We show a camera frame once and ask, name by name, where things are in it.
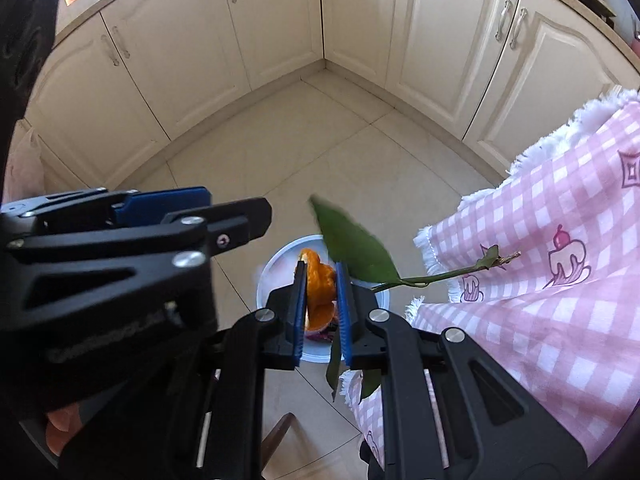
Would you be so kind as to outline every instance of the leaf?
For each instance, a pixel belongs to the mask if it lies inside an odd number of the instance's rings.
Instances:
[[[324,377],[331,386],[331,397],[335,402],[335,393],[338,390],[340,378],[340,362],[342,361],[342,348],[340,347],[340,329],[335,331],[334,340],[331,342],[331,357]]]
[[[486,253],[482,258],[476,261],[476,269],[490,269],[495,265],[500,256],[498,255],[498,246],[492,245],[486,250]]]
[[[362,389],[360,390],[360,402],[369,397],[380,386],[382,372],[380,370],[362,371]]]
[[[373,283],[400,282],[391,256],[375,236],[326,200],[313,195],[309,202],[329,257],[347,264],[351,277]]]

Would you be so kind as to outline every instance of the pink checkered cloth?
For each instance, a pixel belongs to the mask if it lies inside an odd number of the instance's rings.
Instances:
[[[450,303],[415,300],[408,320],[472,335],[580,441],[590,463],[640,397],[639,101],[636,92],[610,96],[604,117],[606,106],[590,103],[561,135],[527,150],[551,158],[526,170],[521,158],[502,186],[465,198],[414,240],[430,274],[469,266],[493,244],[502,256],[522,252],[504,268],[450,280]],[[612,103],[620,105],[613,115]],[[590,120],[593,131],[580,131]],[[343,378],[347,404],[383,465],[380,390],[358,403],[360,373]]]

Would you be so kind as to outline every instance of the tiled floor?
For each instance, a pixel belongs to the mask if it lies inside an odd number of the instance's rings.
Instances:
[[[232,117],[140,182],[140,190],[206,186],[217,202],[265,196],[267,234],[213,262],[222,326],[255,308],[256,276],[283,245],[318,232],[307,199],[338,203],[388,248],[402,275],[424,271],[413,238],[453,213],[460,196],[490,184],[459,156],[390,105],[328,71],[277,92]],[[446,300],[444,286],[421,291]],[[395,288],[403,312],[414,291]],[[264,471],[276,478],[366,478],[359,435],[341,397],[331,403],[324,365],[267,374],[264,433],[298,418]]]

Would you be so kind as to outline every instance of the wooden leg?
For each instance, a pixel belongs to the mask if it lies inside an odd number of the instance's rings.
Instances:
[[[273,456],[276,449],[278,449],[278,446],[295,418],[296,416],[293,413],[286,413],[264,438],[262,446],[260,447],[261,469],[264,469],[269,459]]]

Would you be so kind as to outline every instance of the trash bag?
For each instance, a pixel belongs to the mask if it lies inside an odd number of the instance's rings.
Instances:
[[[9,152],[2,203],[45,194],[40,139],[31,128]]]

